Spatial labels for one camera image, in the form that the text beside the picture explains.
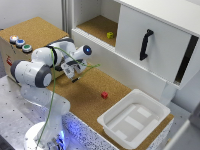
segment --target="cabinet compartment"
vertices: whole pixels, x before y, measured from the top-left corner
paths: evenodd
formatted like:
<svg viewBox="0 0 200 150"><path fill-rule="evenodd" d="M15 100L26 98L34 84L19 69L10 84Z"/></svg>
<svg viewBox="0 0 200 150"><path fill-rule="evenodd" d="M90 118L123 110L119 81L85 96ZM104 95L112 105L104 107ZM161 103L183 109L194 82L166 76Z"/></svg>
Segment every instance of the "cabinet compartment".
<svg viewBox="0 0 200 150"><path fill-rule="evenodd" d="M120 6L113 0L74 0L73 28L115 46ZM113 39L107 38L108 32L114 33Z"/></svg>
<svg viewBox="0 0 200 150"><path fill-rule="evenodd" d="M147 30L149 37L146 54L140 61L142 41ZM116 52L174 83L188 47L191 35L168 24L121 6Z"/></svg>

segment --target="brown surface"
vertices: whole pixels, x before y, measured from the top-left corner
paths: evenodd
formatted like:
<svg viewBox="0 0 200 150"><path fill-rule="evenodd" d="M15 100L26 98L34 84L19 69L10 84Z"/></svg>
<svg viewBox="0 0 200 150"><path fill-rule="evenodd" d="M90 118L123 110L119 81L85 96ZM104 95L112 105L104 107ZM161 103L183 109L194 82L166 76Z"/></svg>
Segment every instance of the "brown surface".
<svg viewBox="0 0 200 150"><path fill-rule="evenodd" d="M84 30L85 32L99 38L100 40L115 46L116 36L117 36L117 28L118 24L113 22L103 16L98 16L92 20L89 20L81 25L77 26L78 28ZM107 33L113 32L114 38L107 38Z"/></svg>
<svg viewBox="0 0 200 150"><path fill-rule="evenodd" d="M53 41L69 36L66 32L60 30L40 17L36 17L15 26L0 31L0 36L9 42L10 36L17 35L25 40L34 49L43 47Z"/></svg>
<svg viewBox="0 0 200 150"><path fill-rule="evenodd" d="M53 84L51 83L48 88L52 90ZM108 92L107 99L101 98L103 91ZM131 89L96 68L89 71L76 83L71 83L65 75L56 79L56 93L70 101L70 111L120 150L123 148L104 133L97 118L129 92ZM173 115L169 115L137 150L145 150L172 119Z"/></svg>

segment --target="black handle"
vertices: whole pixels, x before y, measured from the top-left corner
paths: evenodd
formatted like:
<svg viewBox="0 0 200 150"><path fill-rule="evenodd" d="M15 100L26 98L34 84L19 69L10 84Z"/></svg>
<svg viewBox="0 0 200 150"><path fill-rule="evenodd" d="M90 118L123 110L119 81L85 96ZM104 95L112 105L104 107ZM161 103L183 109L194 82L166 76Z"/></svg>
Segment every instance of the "black handle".
<svg viewBox="0 0 200 150"><path fill-rule="evenodd" d="M145 36L143 38L142 48L141 48L141 52L140 52L140 60L141 61L148 57L148 55L145 52L147 49L148 37L151 36L152 34L153 34L153 31L148 29L147 33L145 34Z"/></svg>

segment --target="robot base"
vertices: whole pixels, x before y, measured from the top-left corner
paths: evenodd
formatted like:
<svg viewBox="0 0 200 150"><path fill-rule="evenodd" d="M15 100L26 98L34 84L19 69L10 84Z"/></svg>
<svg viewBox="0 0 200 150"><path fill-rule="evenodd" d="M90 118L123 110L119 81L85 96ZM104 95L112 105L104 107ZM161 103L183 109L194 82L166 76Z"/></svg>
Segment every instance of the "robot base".
<svg viewBox="0 0 200 150"><path fill-rule="evenodd" d="M45 122L40 122L38 124L35 124L26 132L25 137L24 137L24 150L49 150L48 146L43 146L43 148L39 146L37 147L37 142L34 140L37 133L43 127L44 123ZM69 145L69 143L67 142L69 142L69 140L65 140L66 148Z"/></svg>

